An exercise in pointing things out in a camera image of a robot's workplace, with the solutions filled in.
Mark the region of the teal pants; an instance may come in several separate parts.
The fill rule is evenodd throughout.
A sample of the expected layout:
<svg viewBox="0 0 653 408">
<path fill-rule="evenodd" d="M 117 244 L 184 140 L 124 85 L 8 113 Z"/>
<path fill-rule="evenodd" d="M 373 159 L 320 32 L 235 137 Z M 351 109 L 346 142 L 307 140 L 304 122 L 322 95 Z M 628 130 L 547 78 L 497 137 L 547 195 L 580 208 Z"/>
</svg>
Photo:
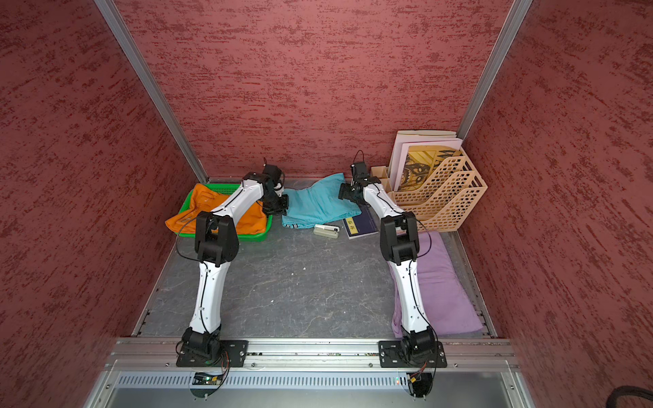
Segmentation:
<svg viewBox="0 0 653 408">
<path fill-rule="evenodd" d="M 312 229 L 317 224 L 348 219 L 362 213 L 359 206 L 338 198 L 339 189 L 345 183 L 345 176 L 336 173 L 318 180 L 302 190 L 285 189 L 288 209 L 282 215 L 282 226 L 287 229 Z"/>
</svg>

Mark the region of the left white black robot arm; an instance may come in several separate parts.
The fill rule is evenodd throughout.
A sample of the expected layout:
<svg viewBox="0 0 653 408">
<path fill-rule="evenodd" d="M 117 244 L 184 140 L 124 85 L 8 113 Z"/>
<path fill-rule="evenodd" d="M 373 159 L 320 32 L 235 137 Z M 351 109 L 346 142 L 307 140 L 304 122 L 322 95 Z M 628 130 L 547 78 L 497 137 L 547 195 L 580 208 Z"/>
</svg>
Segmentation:
<svg viewBox="0 0 653 408">
<path fill-rule="evenodd" d="M 228 358 L 219 338 L 220 306 L 228 270 L 240 248 L 236 225 L 257 203 L 267 215 L 285 214 L 284 181 L 284 173 L 277 171 L 248 173 L 224 203 L 195 217 L 193 260 L 199 266 L 199 287 L 193 316 L 181 337 L 178 366 L 215 367 Z"/>
</svg>

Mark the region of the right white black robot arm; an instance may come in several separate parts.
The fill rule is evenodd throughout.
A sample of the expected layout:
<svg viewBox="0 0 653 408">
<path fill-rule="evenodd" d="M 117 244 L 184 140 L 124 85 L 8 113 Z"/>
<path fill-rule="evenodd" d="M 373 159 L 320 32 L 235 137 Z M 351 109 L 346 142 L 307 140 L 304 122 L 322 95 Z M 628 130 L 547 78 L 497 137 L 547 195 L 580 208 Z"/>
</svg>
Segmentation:
<svg viewBox="0 0 653 408">
<path fill-rule="evenodd" d="M 401 305 L 401 348 L 399 358 L 410 367 L 434 362 L 438 338 L 423 310 L 418 283 L 420 251 L 418 220 L 413 212 L 392 202 L 375 178 L 343 183 L 340 200 L 369 206 L 379 217 L 380 251 L 391 269 Z"/>
</svg>

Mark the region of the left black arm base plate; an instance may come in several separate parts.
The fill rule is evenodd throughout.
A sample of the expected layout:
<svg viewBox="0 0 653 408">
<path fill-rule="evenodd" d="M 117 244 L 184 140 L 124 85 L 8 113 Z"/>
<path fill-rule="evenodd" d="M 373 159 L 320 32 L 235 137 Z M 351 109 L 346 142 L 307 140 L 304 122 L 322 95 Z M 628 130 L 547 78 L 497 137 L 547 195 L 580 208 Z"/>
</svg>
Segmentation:
<svg viewBox="0 0 653 408">
<path fill-rule="evenodd" d="M 246 340 L 219 340 L 203 346 L 192 347 L 187 342 L 180 342 L 177 352 L 177 367 L 208 369 L 210 367 L 226 368 L 244 366 L 248 353 Z"/>
</svg>

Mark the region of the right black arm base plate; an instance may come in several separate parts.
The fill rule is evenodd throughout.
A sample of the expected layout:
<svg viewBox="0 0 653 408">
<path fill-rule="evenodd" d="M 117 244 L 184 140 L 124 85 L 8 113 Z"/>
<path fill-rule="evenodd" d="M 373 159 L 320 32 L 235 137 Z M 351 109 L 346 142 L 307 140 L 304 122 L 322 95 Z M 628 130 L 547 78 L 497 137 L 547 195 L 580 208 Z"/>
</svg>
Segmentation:
<svg viewBox="0 0 653 408">
<path fill-rule="evenodd" d="M 447 368 L 442 342 L 426 348 L 409 348 L 403 341 L 379 341 L 379 361 L 382 368 Z"/>
</svg>

